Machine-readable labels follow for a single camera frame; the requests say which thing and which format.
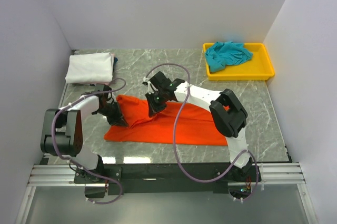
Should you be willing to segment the orange t-shirt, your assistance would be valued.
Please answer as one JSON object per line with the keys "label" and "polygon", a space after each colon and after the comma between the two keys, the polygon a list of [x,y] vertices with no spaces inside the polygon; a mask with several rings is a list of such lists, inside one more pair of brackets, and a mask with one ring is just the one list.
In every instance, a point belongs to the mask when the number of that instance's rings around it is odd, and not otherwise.
{"label": "orange t-shirt", "polygon": [[[148,116],[146,100],[119,95],[128,127],[111,126],[104,135],[106,141],[171,144],[173,125],[181,103],[167,102],[167,107],[154,117]],[[193,104],[186,104],[176,126],[176,143],[188,145],[227,146],[225,136],[216,129],[211,113]]]}

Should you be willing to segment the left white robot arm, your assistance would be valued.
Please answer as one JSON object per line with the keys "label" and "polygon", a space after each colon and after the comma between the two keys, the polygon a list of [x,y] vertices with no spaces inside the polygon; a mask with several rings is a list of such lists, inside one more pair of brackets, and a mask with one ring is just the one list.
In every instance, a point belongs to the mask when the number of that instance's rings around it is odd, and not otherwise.
{"label": "left white robot arm", "polygon": [[94,183],[105,178],[102,157],[83,146],[82,122],[90,115],[100,114],[111,126],[128,127],[121,106],[112,89],[98,84],[93,92],[84,93],[79,102],[69,108],[48,109],[44,122],[40,147],[43,153],[79,164],[87,169],[86,176]]}

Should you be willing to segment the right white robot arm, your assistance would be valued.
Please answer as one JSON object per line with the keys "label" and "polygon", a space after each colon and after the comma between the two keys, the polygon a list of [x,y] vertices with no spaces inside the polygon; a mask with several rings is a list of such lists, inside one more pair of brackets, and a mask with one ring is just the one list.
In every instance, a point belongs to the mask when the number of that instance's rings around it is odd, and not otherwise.
{"label": "right white robot arm", "polygon": [[246,180],[255,158],[248,150],[246,142],[247,112],[232,90],[212,91],[191,85],[182,79],[172,81],[163,72],[157,72],[150,79],[145,77],[143,84],[148,87],[145,96],[150,117],[162,112],[168,101],[181,102],[183,106],[189,103],[210,112],[215,128],[226,138],[230,153],[229,167],[212,181]]}

